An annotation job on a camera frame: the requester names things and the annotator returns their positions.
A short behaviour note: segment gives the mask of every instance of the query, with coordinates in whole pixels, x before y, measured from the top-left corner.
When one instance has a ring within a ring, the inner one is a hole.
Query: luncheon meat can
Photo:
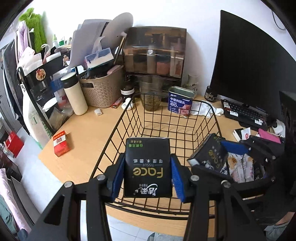
[[[188,117],[190,115],[192,100],[195,93],[181,87],[172,86],[169,88],[168,110]]]

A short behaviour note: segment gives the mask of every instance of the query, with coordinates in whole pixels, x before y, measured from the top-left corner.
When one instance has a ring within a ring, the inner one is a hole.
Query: cartoon sticker
[[[42,81],[45,79],[46,73],[44,69],[36,70],[36,79]]]

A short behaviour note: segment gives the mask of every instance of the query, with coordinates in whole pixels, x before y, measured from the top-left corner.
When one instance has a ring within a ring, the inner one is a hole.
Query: wire shopping basket
[[[109,165],[116,162],[120,153],[125,152],[126,139],[129,137],[168,137],[170,138],[170,151],[175,153],[183,166],[190,167],[188,157],[196,148],[211,134],[216,133],[222,137],[219,124],[212,106],[200,100],[193,100],[195,106],[209,109],[206,116],[190,115],[184,117],[168,110],[168,104],[156,103],[159,98],[167,97],[156,94],[149,94],[152,103],[145,103],[147,94],[134,95],[135,106],[133,109],[123,111],[115,125],[107,143],[94,167],[90,178],[103,174]],[[155,111],[150,110],[151,105],[158,105]],[[123,184],[118,198],[106,205],[126,212],[135,213],[148,217],[187,220],[190,210],[190,203],[183,204],[177,198],[173,188],[171,198],[124,198]],[[214,218],[214,202],[210,201],[210,218]]]

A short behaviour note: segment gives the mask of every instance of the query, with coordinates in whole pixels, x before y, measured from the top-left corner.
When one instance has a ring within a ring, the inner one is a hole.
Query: red cigarette pack
[[[65,154],[70,150],[69,145],[67,143],[67,135],[65,131],[56,134],[54,137],[54,153],[57,157]]]

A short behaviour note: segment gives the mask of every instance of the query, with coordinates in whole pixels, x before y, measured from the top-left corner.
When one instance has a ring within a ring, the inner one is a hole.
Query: computer monitor
[[[296,62],[271,36],[221,11],[211,88],[282,120],[279,91],[296,92]]]

